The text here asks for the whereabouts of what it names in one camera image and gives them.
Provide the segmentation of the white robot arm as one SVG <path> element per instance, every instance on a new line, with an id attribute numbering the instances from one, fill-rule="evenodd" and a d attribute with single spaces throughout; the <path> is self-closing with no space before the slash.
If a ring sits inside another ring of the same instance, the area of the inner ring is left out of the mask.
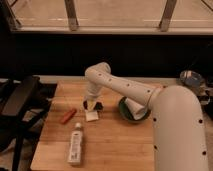
<path id="1" fill-rule="evenodd" d="M 85 78 L 87 100 L 107 87 L 151 111 L 155 171 L 209 171 L 202 108 L 190 89 L 159 88 L 113 76 L 105 62 L 88 67 Z"/>

